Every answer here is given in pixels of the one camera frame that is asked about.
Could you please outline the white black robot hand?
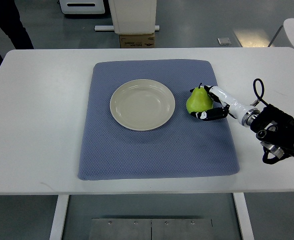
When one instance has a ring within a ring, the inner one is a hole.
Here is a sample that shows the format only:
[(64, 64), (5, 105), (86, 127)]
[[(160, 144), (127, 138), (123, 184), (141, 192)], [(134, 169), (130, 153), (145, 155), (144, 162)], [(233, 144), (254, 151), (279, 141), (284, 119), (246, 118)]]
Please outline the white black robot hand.
[(259, 110), (252, 105), (244, 105), (232, 97), (229, 93), (223, 91), (218, 86), (202, 85), (207, 91), (213, 102), (213, 108), (203, 112), (192, 112), (190, 115), (203, 120), (214, 121), (232, 116), (242, 126), (249, 126), (250, 120), (257, 114)]

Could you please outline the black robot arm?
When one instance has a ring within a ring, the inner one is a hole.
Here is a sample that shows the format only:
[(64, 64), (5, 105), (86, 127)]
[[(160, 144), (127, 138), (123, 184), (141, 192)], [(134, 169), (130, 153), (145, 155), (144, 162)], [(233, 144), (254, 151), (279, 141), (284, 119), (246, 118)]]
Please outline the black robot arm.
[(245, 124), (255, 133), (263, 147), (262, 162), (273, 165), (294, 157), (294, 118), (263, 100), (265, 87), (261, 79), (253, 81), (253, 91), (257, 100), (263, 103), (262, 111), (248, 113)]

